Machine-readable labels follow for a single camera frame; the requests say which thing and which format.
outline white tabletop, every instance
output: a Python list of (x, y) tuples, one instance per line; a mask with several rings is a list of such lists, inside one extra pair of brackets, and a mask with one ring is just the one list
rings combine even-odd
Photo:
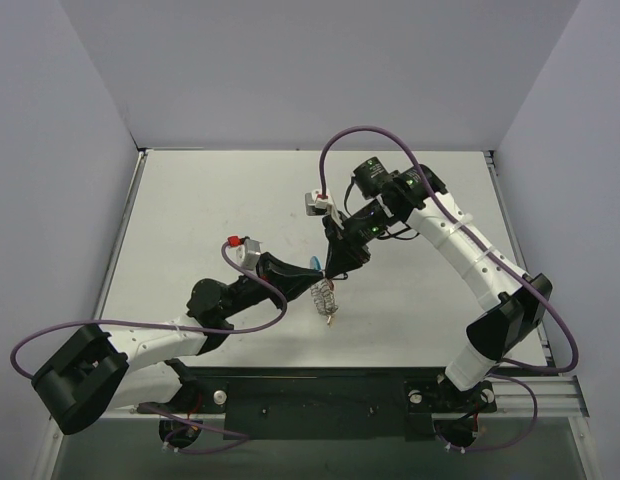
[[(477, 227), (513, 258), (502, 212), (481, 152), (415, 152), (447, 184)], [(328, 188), (341, 199), (352, 170), (372, 156), (405, 170), (400, 152), (333, 152)], [(307, 217), (304, 194), (318, 188), (318, 152), (150, 151), (108, 294), (103, 318), (165, 321), (185, 312), (202, 278), (224, 283), (237, 274), (219, 250), (230, 235), (249, 235), (262, 250), (307, 266), (323, 262), (327, 241), (319, 217)], [(350, 211), (364, 204), (355, 188)], [(230, 336), (188, 365), (294, 367), (445, 366), (464, 346), (465, 327), (481, 313), (470, 289), (425, 240), (374, 241), (371, 261), (336, 282), (340, 308), (327, 327), (309, 293), (289, 305), (275, 327)], [(255, 326), (276, 314), (262, 302), (228, 320)], [(513, 358), (545, 364), (531, 334)]]

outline black cable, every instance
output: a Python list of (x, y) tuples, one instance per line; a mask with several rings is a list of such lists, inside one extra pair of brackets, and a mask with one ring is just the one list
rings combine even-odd
[[(346, 194), (343, 197), (343, 208), (345, 209), (346, 213), (348, 215), (350, 215), (352, 217), (352, 214), (350, 213), (350, 210), (348, 210), (348, 198), (350, 198), (350, 193), (352, 193), (352, 188), (354, 187), (354, 177), (350, 178), (350, 185), (348, 185), (348, 188), (346, 188)], [(402, 230), (399, 230), (398, 232), (395, 233), (390, 233), (386, 230), (385, 233), (382, 233), (381, 235), (379, 235), (377, 237), (377, 239), (379, 240), (390, 240), (391, 238), (394, 238), (396, 240), (414, 240), (415, 238), (417, 238), (419, 236), (419, 232), (414, 232), (414, 235), (412, 237), (400, 237), (399, 235), (409, 232), (410, 230), (412, 230), (410, 227), (406, 227)]]

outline gray floor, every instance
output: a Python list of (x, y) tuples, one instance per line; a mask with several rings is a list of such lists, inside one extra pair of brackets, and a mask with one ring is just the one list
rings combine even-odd
[[(516, 435), (527, 419), (485, 420), (482, 443)], [(195, 446), (221, 442), (202, 436)], [(104, 419), (66, 437), (56, 480), (585, 478), (566, 419), (540, 419), (521, 444), (493, 453), (447, 454), (439, 441), (255, 441), (219, 455), (162, 453), (156, 419)]]

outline gray wall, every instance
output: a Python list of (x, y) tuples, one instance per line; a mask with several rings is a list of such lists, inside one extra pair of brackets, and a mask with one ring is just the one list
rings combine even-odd
[[(1, 480), (29, 478), (47, 422), (10, 347), (91, 313), (135, 160), (57, 1), (0, 1)], [(23, 363), (34, 369), (63, 338), (31, 345)]]
[(138, 144), (211, 149), (495, 148), (577, 3), (62, 0)]
[(605, 478), (620, 478), (620, 0), (582, 0), (497, 153), (526, 260), (581, 346)]

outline wall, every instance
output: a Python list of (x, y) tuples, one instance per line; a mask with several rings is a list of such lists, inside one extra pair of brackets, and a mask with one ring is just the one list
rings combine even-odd
[(581, 346), (605, 478), (620, 478), (620, 0), (582, 0), (497, 165), (526, 260)]
[[(29, 478), (47, 422), (11, 345), (90, 315), (136, 149), (56, 0), (0, 2), (0, 479)], [(30, 370), (67, 335), (21, 356)]]
[(61, 2), (143, 147), (316, 149), (373, 123), (415, 149), (478, 150), (578, 0)]

